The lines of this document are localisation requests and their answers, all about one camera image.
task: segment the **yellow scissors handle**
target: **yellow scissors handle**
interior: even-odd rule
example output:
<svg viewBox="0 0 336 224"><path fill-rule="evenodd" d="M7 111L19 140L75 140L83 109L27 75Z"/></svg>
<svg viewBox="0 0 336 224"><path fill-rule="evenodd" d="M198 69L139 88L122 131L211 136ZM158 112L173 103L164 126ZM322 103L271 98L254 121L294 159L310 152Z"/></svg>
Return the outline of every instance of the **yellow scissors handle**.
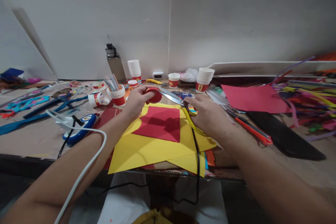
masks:
<svg viewBox="0 0 336 224"><path fill-rule="evenodd" d="M182 107L182 111L183 111L183 113L185 114L188 123L189 123L190 126L194 129L194 131L195 131L197 134L200 134L201 136L207 137L208 135L205 134L203 131L201 131L199 128L197 128L196 125L194 124L194 122L192 121L192 119L190 118L190 116L196 116L196 114L195 114L195 113L192 113L192 112L190 112L190 114L189 114L189 111L188 111L185 107Z"/></svg>

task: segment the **white partition board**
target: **white partition board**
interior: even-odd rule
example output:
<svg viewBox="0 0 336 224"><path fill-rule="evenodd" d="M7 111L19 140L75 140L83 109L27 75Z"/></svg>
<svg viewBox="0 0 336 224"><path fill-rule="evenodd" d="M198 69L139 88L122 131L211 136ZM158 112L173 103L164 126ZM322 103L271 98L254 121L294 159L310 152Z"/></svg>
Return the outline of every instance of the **white partition board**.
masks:
<svg viewBox="0 0 336 224"><path fill-rule="evenodd" d="M6 0L26 17L59 79L102 79L111 74L106 43L139 59L142 77L167 75L170 0Z"/></svg>
<svg viewBox="0 0 336 224"><path fill-rule="evenodd" d="M56 76L3 0L0 0L0 62L0 71L17 68L25 71L27 77L56 80Z"/></svg>
<svg viewBox="0 0 336 224"><path fill-rule="evenodd" d="M169 72L336 49L336 0L171 0Z"/></svg>

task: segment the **metal bottle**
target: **metal bottle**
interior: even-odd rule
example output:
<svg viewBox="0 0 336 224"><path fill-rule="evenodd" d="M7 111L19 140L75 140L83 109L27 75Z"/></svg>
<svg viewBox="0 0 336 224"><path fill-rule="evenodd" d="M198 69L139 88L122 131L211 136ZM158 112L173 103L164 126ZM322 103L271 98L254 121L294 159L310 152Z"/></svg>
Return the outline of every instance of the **metal bottle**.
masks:
<svg viewBox="0 0 336 224"><path fill-rule="evenodd" d="M117 50L112 43L107 43L106 47L106 58L111 72L115 75L119 83L125 83L126 76L119 53L117 53Z"/></svg>

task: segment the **paper cup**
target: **paper cup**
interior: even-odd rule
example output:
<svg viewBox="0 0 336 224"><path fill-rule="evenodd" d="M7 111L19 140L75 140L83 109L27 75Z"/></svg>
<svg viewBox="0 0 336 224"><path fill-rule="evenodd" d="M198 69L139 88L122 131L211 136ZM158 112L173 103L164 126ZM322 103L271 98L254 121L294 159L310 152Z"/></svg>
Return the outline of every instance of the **paper cup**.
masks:
<svg viewBox="0 0 336 224"><path fill-rule="evenodd" d="M102 93L89 94L87 96L89 103L92 107L99 107L101 105L108 105L111 99L103 95Z"/></svg>
<svg viewBox="0 0 336 224"><path fill-rule="evenodd" d="M211 81L215 70L211 68L200 68L197 73L197 80L207 82Z"/></svg>
<svg viewBox="0 0 336 224"><path fill-rule="evenodd" d="M136 80L137 82L140 81L139 84L141 84L141 73L137 75L131 74L131 76L133 80Z"/></svg>
<svg viewBox="0 0 336 224"><path fill-rule="evenodd" d="M158 103L159 101L161 101L162 99L162 94L160 92L160 89L156 88L156 87L150 87L147 88L146 93L148 92L154 92L154 97L150 98L146 103Z"/></svg>
<svg viewBox="0 0 336 224"><path fill-rule="evenodd" d="M169 87L170 88L176 88L177 85L179 84L180 78L181 78L181 76L177 73L168 74Z"/></svg>
<svg viewBox="0 0 336 224"><path fill-rule="evenodd" d="M125 99L125 87L121 85L121 89L118 91L111 91L110 89L106 90L108 95L112 98L113 103L116 107L124 107L126 104Z"/></svg>
<svg viewBox="0 0 336 224"><path fill-rule="evenodd" d="M141 75L140 62L138 59L127 61L127 64L128 64L129 72L132 75L132 77L137 77Z"/></svg>
<svg viewBox="0 0 336 224"><path fill-rule="evenodd" d="M209 84L210 84L210 80L209 80L209 81L201 81L201 80L197 80L197 81L196 81L196 88L195 88L195 91L196 91L197 93L205 93L205 91L207 90Z"/></svg>
<svg viewBox="0 0 336 224"><path fill-rule="evenodd" d="M138 82L136 80L129 80L128 84L130 89L136 88L138 86Z"/></svg>
<svg viewBox="0 0 336 224"><path fill-rule="evenodd" d="M104 82L93 82L92 87L95 92L101 92L106 89Z"/></svg>

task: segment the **yellow paper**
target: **yellow paper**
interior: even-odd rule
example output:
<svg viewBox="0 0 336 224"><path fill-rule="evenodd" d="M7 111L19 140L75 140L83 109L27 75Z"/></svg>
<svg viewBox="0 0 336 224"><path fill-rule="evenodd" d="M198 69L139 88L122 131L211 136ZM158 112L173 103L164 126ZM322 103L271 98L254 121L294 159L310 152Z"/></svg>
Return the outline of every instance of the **yellow paper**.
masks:
<svg viewBox="0 0 336 224"><path fill-rule="evenodd" d="M141 116L144 116L148 107L168 107L180 110L180 142L171 142L147 136L131 134L141 125L141 120L136 119L125 131L114 148L108 173L121 172L144 165L158 163L196 153L195 142L191 127L187 122L181 106L172 106L161 103L145 105ZM216 146L211 138L195 133L199 151L205 151Z"/></svg>
<svg viewBox="0 0 336 224"><path fill-rule="evenodd" d="M174 165L177 165L187 171L190 171L192 173L197 174L197 153L183 156L183 157L178 157L175 159L170 159L167 160L169 163L172 163ZM201 177L204 177L205 175L205 155L204 152L200 153L199 157L199 175Z"/></svg>

